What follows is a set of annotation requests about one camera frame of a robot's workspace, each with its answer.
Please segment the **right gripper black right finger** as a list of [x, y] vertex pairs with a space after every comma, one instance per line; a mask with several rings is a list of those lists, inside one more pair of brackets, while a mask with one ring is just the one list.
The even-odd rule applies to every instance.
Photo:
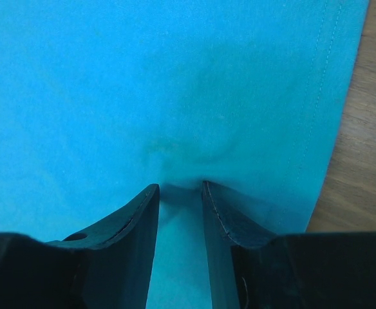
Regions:
[[236, 191], [203, 182], [214, 308], [376, 308], [376, 232], [277, 235], [241, 203]]

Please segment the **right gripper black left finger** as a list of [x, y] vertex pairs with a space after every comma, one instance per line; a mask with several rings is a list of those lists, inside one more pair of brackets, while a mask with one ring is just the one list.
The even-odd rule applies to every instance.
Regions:
[[0, 233], [0, 308], [145, 308], [160, 188], [64, 240]]

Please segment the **turquoise t shirt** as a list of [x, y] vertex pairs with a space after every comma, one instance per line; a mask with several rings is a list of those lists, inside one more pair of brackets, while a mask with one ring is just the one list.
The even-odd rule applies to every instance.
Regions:
[[161, 187], [149, 308], [210, 308], [200, 187], [303, 232], [367, 1], [0, 1], [0, 232], [61, 239]]

